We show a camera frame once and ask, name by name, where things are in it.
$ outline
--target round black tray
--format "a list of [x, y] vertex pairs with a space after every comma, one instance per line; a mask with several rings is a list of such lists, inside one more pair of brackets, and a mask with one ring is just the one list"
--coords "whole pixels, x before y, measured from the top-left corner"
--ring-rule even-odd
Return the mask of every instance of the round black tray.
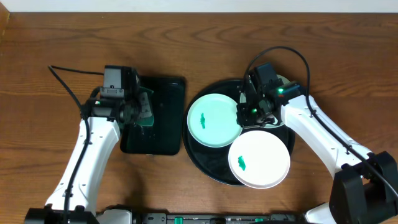
[[[182, 138], [185, 145], [185, 149], [192, 162], [196, 165], [198, 169], [200, 169], [204, 174], [215, 179], [221, 183], [228, 185], [243, 185], [240, 181], [235, 178], [228, 164], [228, 152], [231, 145], [227, 145], [225, 147], [212, 148], [207, 147], [199, 142], [197, 142], [192, 135], [190, 134], [187, 126], [187, 115], [188, 111], [191, 108], [193, 102], [195, 102], [200, 97], [210, 94], [210, 93], [219, 93], [226, 96], [231, 97], [237, 103], [239, 103], [239, 89], [241, 87], [242, 80], [225, 80], [214, 83], [209, 87], [202, 90], [196, 97], [193, 98], [191, 103], [189, 104], [183, 120], [182, 126]], [[293, 151], [295, 133], [286, 126], [281, 126], [278, 128], [250, 128], [243, 129], [242, 133], [252, 131], [252, 130], [261, 130], [267, 131], [269, 133], [277, 136], [282, 142], [286, 145], [289, 154]]]

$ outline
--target wooden surface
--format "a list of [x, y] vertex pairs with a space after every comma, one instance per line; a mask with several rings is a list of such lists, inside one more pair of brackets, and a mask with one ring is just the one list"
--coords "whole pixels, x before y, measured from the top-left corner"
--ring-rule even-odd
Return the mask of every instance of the wooden surface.
[[[250, 59], [274, 45], [306, 56], [312, 95], [331, 119], [374, 152], [398, 158], [396, 14], [13, 13], [0, 46], [0, 223], [21, 223], [28, 208], [43, 207], [75, 145], [78, 109], [47, 65], [184, 76], [187, 105], [209, 84], [241, 78]], [[288, 52], [266, 61], [290, 80], [306, 80]], [[102, 84], [98, 76], [60, 74], [81, 101]], [[299, 137], [288, 176], [267, 190], [210, 179], [183, 144], [176, 156], [123, 154], [117, 145], [98, 210], [123, 203], [174, 213], [304, 212], [328, 201], [331, 184]]]
[[9, 15], [10, 13], [8, 10], [0, 2], [0, 43], [4, 35], [4, 31], [6, 30]]

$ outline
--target white wall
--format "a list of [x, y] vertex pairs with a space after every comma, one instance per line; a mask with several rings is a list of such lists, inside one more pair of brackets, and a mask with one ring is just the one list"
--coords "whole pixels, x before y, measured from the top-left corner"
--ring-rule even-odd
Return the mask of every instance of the white wall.
[[0, 0], [10, 12], [398, 12], [398, 0]]

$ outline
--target wooden table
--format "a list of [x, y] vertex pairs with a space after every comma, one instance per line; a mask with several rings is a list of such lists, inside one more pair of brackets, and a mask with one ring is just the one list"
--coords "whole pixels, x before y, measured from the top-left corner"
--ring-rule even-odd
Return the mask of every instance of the wooden table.
[[[398, 158], [396, 14], [12, 13], [0, 46], [0, 223], [21, 223], [58, 184], [78, 134], [78, 109], [47, 65], [102, 72], [135, 66], [141, 75], [187, 79], [187, 105], [204, 87], [241, 78], [266, 47], [306, 56], [312, 95], [351, 137]], [[266, 55], [290, 80], [304, 67], [283, 50]], [[84, 101], [102, 77], [60, 72]], [[304, 212], [327, 202], [332, 178], [299, 138], [286, 179], [255, 190], [218, 183], [183, 144], [176, 156], [123, 154], [104, 173], [98, 211], [118, 203], [172, 213]], [[397, 218], [388, 222], [397, 222]]]

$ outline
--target green stain on plate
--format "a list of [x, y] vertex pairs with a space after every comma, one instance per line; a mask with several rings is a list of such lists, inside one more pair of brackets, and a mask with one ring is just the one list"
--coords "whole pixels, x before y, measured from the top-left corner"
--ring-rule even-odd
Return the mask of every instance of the green stain on plate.
[[246, 169], [246, 164], [243, 161], [243, 156], [239, 156], [238, 163], [239, 163], [240, 168], [242, 168], [242, 170], [244, 171]]
[[201, 118], [200, 118], [200, 123], [201, 123], [201, 128], [202, 128], [202, 129], [205, 129], [205, 128], [206, 128], [206, 126], [205, 126], [205, 121], [206, 121], [205, 115], [202, 113], [202, 114], [201, 114]]

